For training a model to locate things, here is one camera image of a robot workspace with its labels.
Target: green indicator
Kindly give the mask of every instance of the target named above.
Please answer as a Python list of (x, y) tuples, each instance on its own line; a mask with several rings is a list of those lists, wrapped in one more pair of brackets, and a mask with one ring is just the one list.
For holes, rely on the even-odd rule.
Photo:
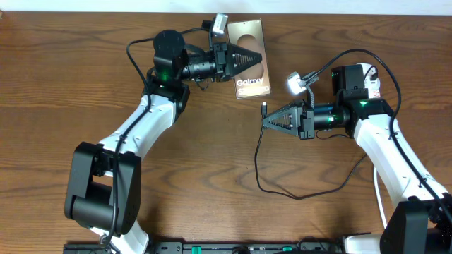
[(192, 247), (191, 254), (201, 254), (201, 247)]

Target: white cable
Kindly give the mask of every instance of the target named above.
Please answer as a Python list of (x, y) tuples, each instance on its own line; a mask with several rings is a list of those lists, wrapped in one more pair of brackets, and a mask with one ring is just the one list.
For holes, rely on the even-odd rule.
[(384, 216), (383, 203), (381, 202), (380, 190), (379, 190), (379, 178), (376, 175), (376, 168), (374, 167), (374, 187), (375, 187), (375, 195), (376, 202), (379, 204), (381, 222), (383, 222), (383, 228), (388, 226), (388, 222), (386, 222), (386, 217)]

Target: wooden surface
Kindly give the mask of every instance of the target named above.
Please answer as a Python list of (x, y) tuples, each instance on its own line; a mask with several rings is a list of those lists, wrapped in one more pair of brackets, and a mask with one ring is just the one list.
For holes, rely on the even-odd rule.
[[(96, 241), (63, 213), (73, 151), (108, 136), (136, 108), (142, 84), (126, 43), (164, 29), (198, 27), (212, 15), (4, 13), (0, 20), (0, 252), (61, 252), (67, 241)], [(185, 241), (297, 241), (381, 232), (367, 159), (339, 193), (294, 201), (261, 192), (253, 156), (260, 104), (290, 102), (285, 78), (322, 67), (361, 47), (395, 73), (401, 128), (421, 161), (452, 190), (452, 18), (420, 16), (231, 15), (262, 18), (272, 94), (238, 100), (233, 83), (194, 84), (186, 111), (143, 162), (138, 220), (154, 236)], [(186, 41), (205, 47), (207, 34)], [(132, 49), (146, 71), (152, 44)], [(374, 60), (344, 56), (334, 66)], [(382, 94), (396, 93), (380, 68)], [(333, 100), (328, 71), (314, 86)], [(263, 185), (301, 195), (335, 188), (363, 155), (353, 140), (299, 140), (266, 131), (259, 155)], [(383, 191), (386, 215), (393, 208)]]

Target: white wall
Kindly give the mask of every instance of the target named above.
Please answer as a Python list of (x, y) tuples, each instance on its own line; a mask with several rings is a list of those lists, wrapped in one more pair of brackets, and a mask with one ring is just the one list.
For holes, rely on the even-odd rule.
[(0, 0), (3, 11), (452, 15), (452, 0)]

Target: wooden table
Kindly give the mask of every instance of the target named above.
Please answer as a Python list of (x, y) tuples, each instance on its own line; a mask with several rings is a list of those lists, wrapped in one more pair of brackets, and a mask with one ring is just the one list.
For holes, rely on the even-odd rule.
[[(72, 154), (108, 136), (138, 105), (142, 84), (127, 42), (164, 29), (198, 27), (211, 14), (4, 13), (0, 20), (0, 252), (61, 252), (67, 241), (96, 241), (63, 213)], [(185, 241), (297, 241), (381, 232), (367, 159), (338, 193), (303, 201), (261, 192), (253, 156), (260, 104), (273, 111), (294, 97), (293, 71), (315, 71), (339, 52), (378, 54), (403, 93), (401, 128), (426, 168), (452, 190), (452, 19), (422, 16), (231, 15), (262, 18), (272, 94), (238, 100), (233, 83), (201, 92), (143, 161), (141, 226)], [(186, 41), (206, 47), (207, 34)], [(152, 44), (133, 47), (146, 71)], [(334, 66), (376, 62), (350, 54)], [(382, 95), (396, 92), (380, 68)], [(333, 101), (328, 71), (314, 86)], [(258, 162), (266, 188), (302, 195), (339, 186), (363, 151), (353, 140), (299, 140), (266, 131)], [(387, 192), (388, 218), (393, 212)]]

